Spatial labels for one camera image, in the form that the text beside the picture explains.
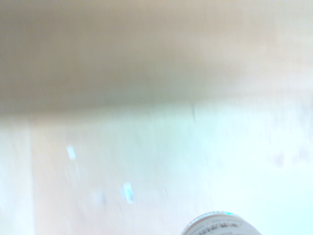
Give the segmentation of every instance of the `blurry object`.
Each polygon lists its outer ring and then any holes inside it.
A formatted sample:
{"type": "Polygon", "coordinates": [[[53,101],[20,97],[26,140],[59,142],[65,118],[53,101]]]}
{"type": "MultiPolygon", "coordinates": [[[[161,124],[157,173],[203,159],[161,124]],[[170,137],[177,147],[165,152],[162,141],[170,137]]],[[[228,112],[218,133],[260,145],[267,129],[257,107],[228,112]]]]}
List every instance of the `blurry object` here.
{"type": "Polygon", "coordinates": [[[215,211],[192,220],[181,235],[261,235],[251,224],[239,216],[215,211]]]}

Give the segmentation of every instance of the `white container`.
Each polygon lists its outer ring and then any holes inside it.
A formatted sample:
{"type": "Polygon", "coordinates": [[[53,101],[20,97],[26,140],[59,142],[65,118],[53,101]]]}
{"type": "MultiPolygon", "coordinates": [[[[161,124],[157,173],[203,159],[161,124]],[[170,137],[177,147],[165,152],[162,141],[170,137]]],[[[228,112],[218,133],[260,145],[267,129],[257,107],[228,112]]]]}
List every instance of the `white container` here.
{"type": "Polygon", "coordinates": [[[192,220],[181,235],[261,235],[261,233],[235,214],[215,211],[192,220]]]}

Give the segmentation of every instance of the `white bottle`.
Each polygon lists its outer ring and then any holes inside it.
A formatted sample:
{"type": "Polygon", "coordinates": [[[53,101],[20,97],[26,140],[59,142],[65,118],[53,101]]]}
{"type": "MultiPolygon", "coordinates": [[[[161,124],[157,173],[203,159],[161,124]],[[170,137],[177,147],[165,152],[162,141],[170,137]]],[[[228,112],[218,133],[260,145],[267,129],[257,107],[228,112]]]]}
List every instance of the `white bottle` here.
{"type": "Polygon", "coordinates": [[[261,235],[261,233],[238,215],[215,211],[192,220],[181,235],[261,235]]]}

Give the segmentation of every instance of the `wooden surface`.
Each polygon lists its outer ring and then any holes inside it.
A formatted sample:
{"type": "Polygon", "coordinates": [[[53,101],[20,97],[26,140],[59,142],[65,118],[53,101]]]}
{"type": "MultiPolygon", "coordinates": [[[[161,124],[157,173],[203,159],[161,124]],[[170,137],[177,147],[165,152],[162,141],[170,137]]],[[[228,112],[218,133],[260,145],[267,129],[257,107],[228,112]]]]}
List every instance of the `wooden surface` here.
{"type": "Polygon", "coordinates": [[[0,3],[0,111],[313,89],[310,1],[0,3]]]}
{"type": "Polygon", "coordinates": [[[0,234],[35,234],[30,126],[0,118],[0,234]]]}
{"type": "Polygon", "coordinates": [[[272,97],[3,121],[0,231],[180,234],[231,211],[265,235],[310,233],[312,117],[307,97],[272,97]]]}

